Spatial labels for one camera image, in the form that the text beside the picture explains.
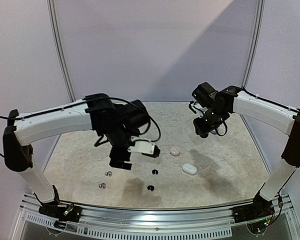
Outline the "round white pink case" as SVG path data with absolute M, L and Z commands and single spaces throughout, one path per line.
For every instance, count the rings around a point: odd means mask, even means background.
M 176 146 L 171 147 L 169 152 L 173 157 L 178 157 L 181 154 L 180 149 Z

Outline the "black clip earbud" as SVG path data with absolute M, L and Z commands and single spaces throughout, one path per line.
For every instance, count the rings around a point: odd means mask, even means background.
M 148 185 L 148 186 L 147 186 L 147 189 L 148 189 L 149 191 L 154 191 L 155 187 L 154 187 L 153 185 Z
M 159 171 L 156 170 L 156 169 L 153 169 L 153 170 L 152 170 L 152 174 L 153 174 L 153 175 L 158 175 L 158 174 L 159 174 Z

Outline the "white oval charging case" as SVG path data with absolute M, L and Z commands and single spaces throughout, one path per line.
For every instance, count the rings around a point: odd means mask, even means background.
M 198 169 L 192 164 L 184 163 L 182 165 L 182 171 L 186 174 L 189 174 L 189 175 L 196 175 Z

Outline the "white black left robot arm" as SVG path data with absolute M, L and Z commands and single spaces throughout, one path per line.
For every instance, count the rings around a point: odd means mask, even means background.
M 13 110 L 2 137 L 4 163 L 28 183 L 53 217 L 60 217 L 64 205 L 59 202 L 56 188 L 36 167 L 32 143 L 70 132 L 95 131 L 99 136 L 95 147 L 102 145 L 103 137 L 112 146 L 110 166 L 129 170 L 131 153 L 150 156 L 155 153 L 155 143 L 141 138 L 139 132 L 150 121 L 141 101 L 129 102 L 104 93 L 30 114 Z

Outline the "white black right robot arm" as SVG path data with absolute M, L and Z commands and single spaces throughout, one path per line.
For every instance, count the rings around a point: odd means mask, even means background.
M 198 114 L 193 120 L 195 133 L 203 139 L 220 125 L 225 125 L 231 114 L 252 118 L 288 137 L 280 161 L 257 194 L 260 199 L 248 208 L 252 218 L 259 218 L 268 210 L 267 202 L 281 191 L 300 167 L 300 107 L 286 106 L 234 85 L 218 91 L 208 82 L 199 84 L 191 95 L 194 101 L 189 108 Z

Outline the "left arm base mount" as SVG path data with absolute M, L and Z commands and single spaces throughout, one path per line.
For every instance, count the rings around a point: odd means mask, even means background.
M 42 203 L 38 210 L 41 215 L 56 218 L 59 222 L 74 223 L 79 222 L 82 211 L 82 207 L 74 205 L 73 203 Z

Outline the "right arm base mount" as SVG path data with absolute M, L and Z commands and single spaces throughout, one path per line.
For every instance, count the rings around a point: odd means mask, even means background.
M 231 208 L 235 223 L 248 222 L 272 215 L 275 212 L 272 201 L 256 202 Z

